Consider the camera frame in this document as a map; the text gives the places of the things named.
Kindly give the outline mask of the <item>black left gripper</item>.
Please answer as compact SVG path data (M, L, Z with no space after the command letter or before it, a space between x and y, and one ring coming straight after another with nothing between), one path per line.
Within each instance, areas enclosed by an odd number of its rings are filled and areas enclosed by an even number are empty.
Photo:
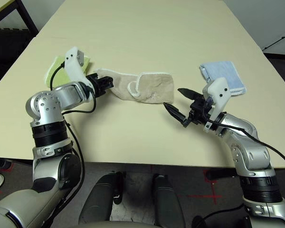
M114 85L110 84L113 82L113 78L110 76L104 76L100 78L98 77L97 73L93 73L93 74L87 75L86 78L93 85L95 97L100 97L106 93L107 89L114 88Z

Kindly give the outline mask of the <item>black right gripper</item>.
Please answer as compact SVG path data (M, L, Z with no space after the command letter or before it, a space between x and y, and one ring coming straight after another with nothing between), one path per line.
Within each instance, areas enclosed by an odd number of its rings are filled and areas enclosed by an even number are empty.
M175 106L169 103L163 103L168 113L177 121L183 123L184 127L187 127L190 123L205 125L207 119L210 117L209 114L206 114L206 111L210 109L208 108L204 111L206 101L203 95L187 88L178 88L177 90L186 98L193 100L193 103L190 105L189 116L186 118Z

